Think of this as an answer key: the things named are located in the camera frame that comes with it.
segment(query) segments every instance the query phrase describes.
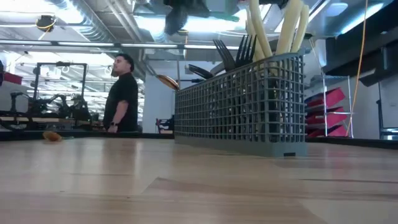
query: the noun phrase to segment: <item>black countertop edge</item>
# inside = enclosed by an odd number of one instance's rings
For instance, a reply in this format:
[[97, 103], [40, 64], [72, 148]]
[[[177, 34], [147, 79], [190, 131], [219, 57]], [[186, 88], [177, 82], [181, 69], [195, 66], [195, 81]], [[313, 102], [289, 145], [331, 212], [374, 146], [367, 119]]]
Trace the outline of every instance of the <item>black countertop edge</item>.
[[[146, 139], [174, 139], [173, 134], [154, 133], [104, 133], [96, 131], [56, 131], [62, 137], [74, 138], [146, 138]], [[13, 133], [10, 131], [0, 132], [0, 141], [23, 141], [43, 139], [43, 131], [24, 131]]]
[[306, 142], [339, 144], [346, 146], [376, 147], [381, 149], [398, 149], [398, 141], [379, 139], [351, 139], [351, 138], [307, 138]]

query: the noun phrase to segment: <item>man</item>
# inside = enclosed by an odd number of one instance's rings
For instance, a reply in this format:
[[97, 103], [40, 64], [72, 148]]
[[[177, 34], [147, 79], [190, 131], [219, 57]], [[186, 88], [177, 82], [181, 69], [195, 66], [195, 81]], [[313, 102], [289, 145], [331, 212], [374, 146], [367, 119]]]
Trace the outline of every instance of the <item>man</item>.
[[138, 85], [132, 72], [134, 61], [127, 54], [119, 54], [113, 63], [114, 83], [106, 100], [104, 128], [109, 133], [137, 131]]

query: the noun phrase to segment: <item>dishwasher basket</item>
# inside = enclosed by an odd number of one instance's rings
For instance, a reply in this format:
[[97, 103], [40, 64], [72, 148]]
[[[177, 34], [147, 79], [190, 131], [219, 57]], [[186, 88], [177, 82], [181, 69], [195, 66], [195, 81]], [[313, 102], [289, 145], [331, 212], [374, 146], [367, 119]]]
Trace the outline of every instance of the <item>dishwasher basket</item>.
[[305, 156], [303, 51], [177, 91], [175, 141], [259, 156]]

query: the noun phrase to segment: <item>black shirt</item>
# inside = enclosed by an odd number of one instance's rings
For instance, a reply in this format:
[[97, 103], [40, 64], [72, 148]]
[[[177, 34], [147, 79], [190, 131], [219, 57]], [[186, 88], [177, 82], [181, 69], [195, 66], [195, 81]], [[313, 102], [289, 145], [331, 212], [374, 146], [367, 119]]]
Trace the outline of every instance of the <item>black shirt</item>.
[[116, 108], [120, 101], [127, 101], [129, 106], [126, 114], [118, 124], [118, 132], [120, 131], [137, 131], [138, 119], [138, 85], [136, 79], [127, 73], [121, 75], [109, 91], [108, 99], [106, 100], [104, 113], [104, 127], [109, 128], [113, 120]]

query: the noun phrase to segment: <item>cream utensil handle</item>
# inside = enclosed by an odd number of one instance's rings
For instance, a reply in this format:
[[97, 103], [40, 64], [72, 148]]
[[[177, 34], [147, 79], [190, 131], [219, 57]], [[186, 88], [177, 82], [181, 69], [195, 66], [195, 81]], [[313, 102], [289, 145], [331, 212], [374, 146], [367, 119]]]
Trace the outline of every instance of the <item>cream utensil handle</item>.
[[301, 0], [290, 0], [287, 3], [285, 11], [285, 19], [280, 32], [276, 54], [284, 54], [290, 52], [292, 47], [294, 31], [299, 20], [303, 2]]
[[259, 45], [261, 46], [262, 52], [264, 53], [265, 58], [267, 58], [272, 56], [272, 50], [268, 42], [264, 24], [262, 23], [259, 6], [259, 0], [249, 0], [250, 15], [253, 27], [256, 31], [257, 38], [259, 39]]
[[[256, 31], [254, 30], [254, 26], [253, 26], [253, 22], [251, 20], [251, 15], [250, 15], [250, 10], [248, 8], [246, 8], [246, 14], [248, 16], [248, 19], [246, 21], [246, 32], [249, 35], [252, 36], [256, 36]], [[261, 47], [256, 46], [256, 48], [254, 49], [254, 62], [257, 62], [258, 60], [262, 60], [264, 59], [264, 53], [262, 52]]]
[[300, 14], [300, 23], [298, 24], [295, 39], [293, 41], [292, 50], [290, 52], [298, 52], [304, 39], [305, 31], [308, 26], [308, 17], [310, 15], [310, 7], [304, 5]]

